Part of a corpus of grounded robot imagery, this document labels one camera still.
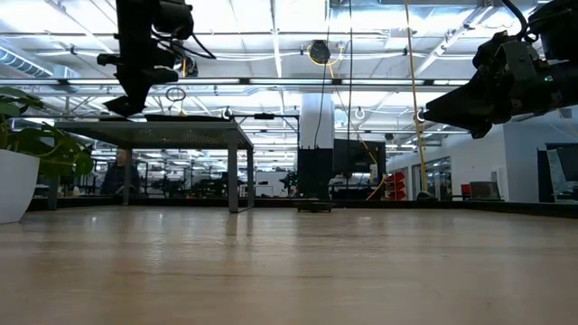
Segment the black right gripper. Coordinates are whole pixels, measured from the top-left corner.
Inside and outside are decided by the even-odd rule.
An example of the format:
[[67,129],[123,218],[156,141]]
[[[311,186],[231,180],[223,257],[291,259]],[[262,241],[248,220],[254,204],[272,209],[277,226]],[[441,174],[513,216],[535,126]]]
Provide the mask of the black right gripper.
[[478,47],[472,63],[474,78],[428,102],[426,120],[452,120],[480,139],[513,116],[541,116],[578,104],[578,60],[551,64],[529,42],[497,32]]

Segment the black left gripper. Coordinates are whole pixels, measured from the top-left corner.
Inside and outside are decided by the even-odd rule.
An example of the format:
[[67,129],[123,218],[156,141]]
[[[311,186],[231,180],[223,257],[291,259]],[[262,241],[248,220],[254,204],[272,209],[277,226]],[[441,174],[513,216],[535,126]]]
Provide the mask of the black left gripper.
[[104,103],[111,112],[124,117],[139,114],[152,85],[176,82],[172,69],[175,56],[163,50],[153,37],[154,21],[161,10],[160,0],[116,0],[119,53],[101,53],[97,64],[117,67],[117,79],[124,96]]

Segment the grey mesh chair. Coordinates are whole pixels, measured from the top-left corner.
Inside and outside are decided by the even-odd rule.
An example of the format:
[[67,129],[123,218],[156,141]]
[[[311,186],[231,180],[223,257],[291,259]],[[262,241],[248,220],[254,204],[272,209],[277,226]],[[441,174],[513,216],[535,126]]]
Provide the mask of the grey mesh chair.
[[472,200],[501,200],[499,186],[495,181],[472,181],[470,193]]

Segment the person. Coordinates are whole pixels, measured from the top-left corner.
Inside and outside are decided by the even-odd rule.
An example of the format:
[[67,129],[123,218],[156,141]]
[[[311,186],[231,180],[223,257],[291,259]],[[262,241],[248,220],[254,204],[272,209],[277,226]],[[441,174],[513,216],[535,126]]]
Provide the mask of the person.
[[[127,167],[128,153],[126,149],[117,148],[116,160],[107,168],[105,179],[100,188],[100,194],[105,196],[122,196],[125,186],[125,167]],[[140,177],[136,164],[130,164],[129,195],[137,197],[140,188]]]

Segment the red storage bins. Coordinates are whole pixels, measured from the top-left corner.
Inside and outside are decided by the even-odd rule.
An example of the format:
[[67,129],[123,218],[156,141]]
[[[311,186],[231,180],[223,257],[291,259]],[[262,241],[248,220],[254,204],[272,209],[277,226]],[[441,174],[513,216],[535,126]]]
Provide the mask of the red storage bins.
[[402,201],[407,199],[405,172],[392,172],[385,178],[385,185],[387,200]]

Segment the black monitor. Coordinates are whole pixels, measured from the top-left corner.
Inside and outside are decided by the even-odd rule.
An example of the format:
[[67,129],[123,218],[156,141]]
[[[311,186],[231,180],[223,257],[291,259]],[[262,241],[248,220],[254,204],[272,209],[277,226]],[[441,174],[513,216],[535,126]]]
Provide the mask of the black monitor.
[[375,164],[380,172],[385,170],[386,147],[382,142],[335,139],[333,145],[333,170],[335,172],[369,172]]

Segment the green plant in white pot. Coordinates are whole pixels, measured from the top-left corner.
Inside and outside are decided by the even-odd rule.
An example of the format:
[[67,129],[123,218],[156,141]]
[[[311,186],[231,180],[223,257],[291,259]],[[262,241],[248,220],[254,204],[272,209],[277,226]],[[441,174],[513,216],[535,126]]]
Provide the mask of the green plant in white pot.
[[21,219],[40,175],[84,176],[94,167],[91,148],[53,125],[11,130],[9,120],[30,108],[43,110],[44,103],[19,89],[0,87],[0,224]]

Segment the white building column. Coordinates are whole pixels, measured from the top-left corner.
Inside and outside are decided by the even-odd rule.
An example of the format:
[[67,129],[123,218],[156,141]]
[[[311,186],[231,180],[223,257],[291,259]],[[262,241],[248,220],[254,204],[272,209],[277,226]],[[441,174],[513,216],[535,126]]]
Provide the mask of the white building column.
[[334,103],[327,93],[303,93],[300,106],[302,149],[332,149],[334,142]]

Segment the black cabinet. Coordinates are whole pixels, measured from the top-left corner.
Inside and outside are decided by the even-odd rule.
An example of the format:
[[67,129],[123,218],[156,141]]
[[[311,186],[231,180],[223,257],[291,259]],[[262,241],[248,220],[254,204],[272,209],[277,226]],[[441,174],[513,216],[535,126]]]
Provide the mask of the black cabinet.
[[333,178],[333,150],[299,149],[297,158],[298,190],[304,198],[327,200]]

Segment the dark wall display panel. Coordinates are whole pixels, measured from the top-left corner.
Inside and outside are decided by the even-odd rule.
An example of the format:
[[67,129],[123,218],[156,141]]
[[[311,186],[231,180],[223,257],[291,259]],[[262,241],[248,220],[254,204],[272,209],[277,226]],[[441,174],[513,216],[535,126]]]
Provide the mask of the dark wall display panel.
[[578,204],[578,143],[546,144],[536,154],[538,200]]

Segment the black aluminium table frame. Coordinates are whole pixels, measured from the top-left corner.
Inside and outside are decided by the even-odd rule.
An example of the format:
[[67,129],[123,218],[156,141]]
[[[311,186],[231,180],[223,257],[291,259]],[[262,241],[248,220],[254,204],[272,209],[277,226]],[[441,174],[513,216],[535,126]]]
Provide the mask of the black aluminium table frame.
[[[56,200],[59,209],[96,208],[118,206],[119,198],[80,197]],[[131,200],[132,206],[150,207],[203,207],[227,208],[228,200],[216,199],[138,199]],[[334,209],[471,209],[509,214],[523,214],[552,218],[578,219],[578,204],[558,203],[520,203],[505,201],[388,201],[388,200],[335,200],[331,203]]]

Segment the silver ceiling air duct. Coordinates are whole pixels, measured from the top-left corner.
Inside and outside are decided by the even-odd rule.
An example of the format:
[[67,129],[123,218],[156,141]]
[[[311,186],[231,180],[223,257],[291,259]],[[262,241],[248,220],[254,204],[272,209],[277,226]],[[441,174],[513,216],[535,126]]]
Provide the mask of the silver ceiling air duct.
[[37,62],[32,57],[22,55],[3,45],[0,45],[0,64],[37,79],[75,79],[79,77],[79,73],[70,67]]

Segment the background black rig frame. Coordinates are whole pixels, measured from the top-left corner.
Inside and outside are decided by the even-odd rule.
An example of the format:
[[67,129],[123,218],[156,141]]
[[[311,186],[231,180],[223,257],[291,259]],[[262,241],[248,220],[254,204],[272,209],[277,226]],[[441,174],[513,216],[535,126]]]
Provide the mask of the background black rig frame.
[[[242,124],[248,119],[261,122],[281,119],[285,123],[285,128],[266,128],[263,125],[243,128]],[[238,200],[245,198],[247,206],[252,207],[258,186],[256,181],[258,172],[296,168],[300,117],[272,113],[231,115],[229,121],[225,123],[225,131],[228,204],[230,207],[237,206]],[[250,135],[284,135],[287,132],[296,136],[290,143],[286,140],[267,138],[254,144],[249,138]]]

